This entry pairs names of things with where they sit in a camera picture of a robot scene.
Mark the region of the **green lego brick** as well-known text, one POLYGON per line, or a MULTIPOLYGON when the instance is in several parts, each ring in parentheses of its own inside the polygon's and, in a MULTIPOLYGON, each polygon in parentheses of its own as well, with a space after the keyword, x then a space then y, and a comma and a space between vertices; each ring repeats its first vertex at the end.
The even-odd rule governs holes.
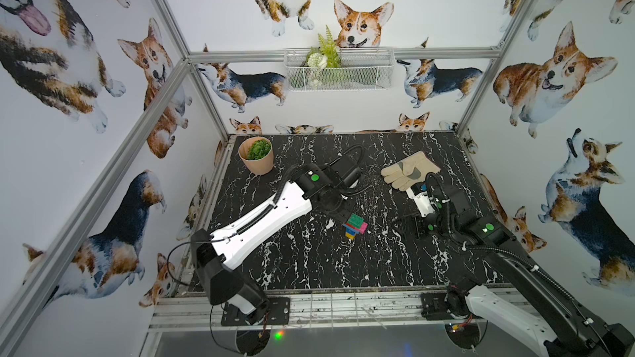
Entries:
POLYGON ((363 224, 364 224, 363 218, 359 217, 355 213, 352 213, 347 219, 347 225, 355 229, 361 229, 363 224))

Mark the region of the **light blue lego brick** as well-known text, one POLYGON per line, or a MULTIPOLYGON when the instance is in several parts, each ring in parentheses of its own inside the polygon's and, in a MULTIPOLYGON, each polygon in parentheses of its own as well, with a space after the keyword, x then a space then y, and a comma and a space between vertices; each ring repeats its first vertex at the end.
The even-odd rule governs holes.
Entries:
POLYGON ((358 234, 357 230, 355 230, 353 228, 350 228, 350 227, 346 227, 345 231, 346 231, 346 233, 351 234, 352 236, 355 236, 356 234, 358 234))

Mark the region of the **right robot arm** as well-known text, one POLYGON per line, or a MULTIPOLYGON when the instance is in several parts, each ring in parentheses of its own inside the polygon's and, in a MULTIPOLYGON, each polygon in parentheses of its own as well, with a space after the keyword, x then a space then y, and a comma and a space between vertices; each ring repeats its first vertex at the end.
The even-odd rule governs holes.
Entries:
POLYGON ((420 238, 434 236, 457 252, 479 256, 512 284, 533 312, 508 302, 472 273, 439 297, 423 298, 423 317, 482 318, 538 356, 627 356, 633 334, 584 307, 525 253, 513 233, 491 213, 480 215, 457 189, 443 192, 417 183, 407 190, 415 213, 403 218, 420 238))

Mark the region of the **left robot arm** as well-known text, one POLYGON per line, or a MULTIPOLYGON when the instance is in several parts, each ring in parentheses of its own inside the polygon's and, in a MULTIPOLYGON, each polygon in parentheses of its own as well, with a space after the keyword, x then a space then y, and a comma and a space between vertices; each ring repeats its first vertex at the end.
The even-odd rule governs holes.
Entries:
POLYGON ((326 165, 294 165, 275 194, 248 214, 216 231, 196 231, 190 238, 191 259, 210 304, 236 308, 251 325, 264 319, 271 311, 268 297, 237 268, 271 236, 312 211, 352 224, 350 198, 361 191, 353 187, 360 177, 360 162, 343 156, 326 165))

